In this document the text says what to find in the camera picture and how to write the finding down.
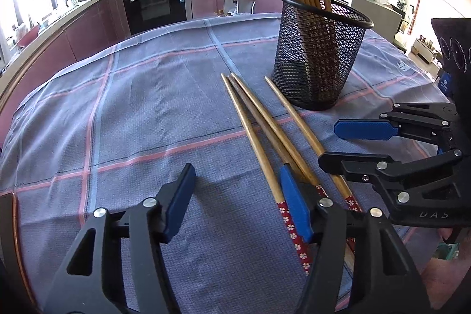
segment mesh cup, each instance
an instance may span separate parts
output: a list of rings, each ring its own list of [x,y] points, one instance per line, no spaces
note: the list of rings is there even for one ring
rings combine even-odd
[[[373,22],[334,0],[332,12],[295,0],[282,1],[272,80],[293,105],[329,109],[337,102],[364,33]]]

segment person's hand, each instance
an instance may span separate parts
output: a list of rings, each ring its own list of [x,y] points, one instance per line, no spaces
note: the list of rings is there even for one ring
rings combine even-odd
[[[439,229],[443,238],[448,238],[451,229]],[[446,261],[432,258],[422,272],[422,281],[427,288],[430,303],[439,309],[455,292],[471,267],[471,239],[460,243],[458,259]]]

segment floor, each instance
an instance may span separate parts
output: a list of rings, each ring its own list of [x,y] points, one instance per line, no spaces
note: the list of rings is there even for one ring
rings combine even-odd
[[[438,72],[439,72],[439,68],[432,62],[430,64],[427,64],[426,62],[424,62],[424,60],[422,60],[421,58],[419,58],[417,55],[414,55],[412,52],[409,52],[409,54],[407,55],[409,57],[409,59],[411,59],[420,69],[424,70],[426,73],[427,73],[427,76],[435,81],[435,79],[437,78],[437,75],[438,75]]]

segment black oven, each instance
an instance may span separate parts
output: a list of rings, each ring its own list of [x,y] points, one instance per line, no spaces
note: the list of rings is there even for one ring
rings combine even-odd
[[[187,20],[190,0],[123,0],[131,35]]]

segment blue gripper pad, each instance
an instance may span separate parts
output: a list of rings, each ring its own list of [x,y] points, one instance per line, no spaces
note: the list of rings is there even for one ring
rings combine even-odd
[[[335,134],[344,140],[389,140],[399,129],[385,120],[339,120],[334,125]]]
[[[311,243],[314,232],[310,225],[309,209],[302,198],[289,165],[283,165],[281,168],[280,184],[298,234],[306,243]]]
[[[163,185],[157,194],[156,198],[162,205],[162,214],[166,224],[162,233],[167,242],[170,242],[180,230],[195,185],[195,168],[191,164],[186,164],[178,180]]]

